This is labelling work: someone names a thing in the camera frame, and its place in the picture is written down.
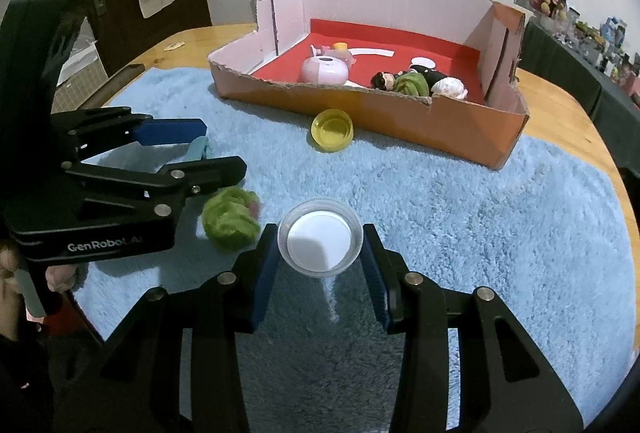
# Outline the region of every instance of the door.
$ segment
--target door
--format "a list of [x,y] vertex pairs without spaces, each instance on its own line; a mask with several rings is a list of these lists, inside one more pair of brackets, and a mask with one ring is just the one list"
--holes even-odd
[[207,0],[176,0],[147,19],[138,0],[104,0],[100,10],[90,2],[88,19],[109,76],[176,32],[211,25]]

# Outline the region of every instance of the pink round container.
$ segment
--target pink round container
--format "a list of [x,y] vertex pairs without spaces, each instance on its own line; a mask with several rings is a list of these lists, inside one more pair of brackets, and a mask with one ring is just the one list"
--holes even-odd
[[348,66],[344,61],[330,56],[308,58],[300,68],[300,81],[302,82],[343,85],[348,79]]

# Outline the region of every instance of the green fuzzy ball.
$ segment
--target green fuzzy ball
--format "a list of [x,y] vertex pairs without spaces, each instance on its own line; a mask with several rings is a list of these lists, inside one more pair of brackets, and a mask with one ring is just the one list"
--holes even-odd
[[429,96],[429,85],[422,74],[418,72],[407,72],[402,74],[394,84],[394,92],[427,97]]
[[254,243],[260,233],[257,208],[260,200],[252,191],[225,188],[204,204],[202,226],[216,247],[231,253]]

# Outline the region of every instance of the yellow cap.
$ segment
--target yellow cap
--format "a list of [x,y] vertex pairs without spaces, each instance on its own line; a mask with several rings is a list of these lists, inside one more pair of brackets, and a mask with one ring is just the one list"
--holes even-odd
[[311,136],[324,151],[340,151],[353,140],[351,117],[341,109],[325,109],[313,121]]

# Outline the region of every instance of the blue towel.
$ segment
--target blue towel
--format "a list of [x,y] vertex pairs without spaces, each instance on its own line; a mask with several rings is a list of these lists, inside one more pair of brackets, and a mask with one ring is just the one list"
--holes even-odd
[[[625,220],[606,175],[555,145],[523,136],[499,172],[357,129],[347,149],[325,154],[309,143],[309,117],[221,100],[208,71],[186,68],[148,71],[111,106],[201,118],[219,156],[247,162],[244,187],[264,204],[261,224],[312,196],[330,196],[374,223],[410,269],[445,288],[494,288],[586,422],[626,375],[636,292]],[[154,171],[187,148],[133,143],[94,163]],[[235,255],[218,253],[204,235],[203,203],[188,200],[171,251],[88,266],[75,296],[102,337],[148,288],[195,288],[231,267]],[[451,427],[459,409],[455,334],[450,343]],[[261,328],[238,335],[252,431],[386,431],[402,344],[376,322],[359,262],[324,281],[283,262]],[[191,416],[188,334],[184,345],[181,409]]]

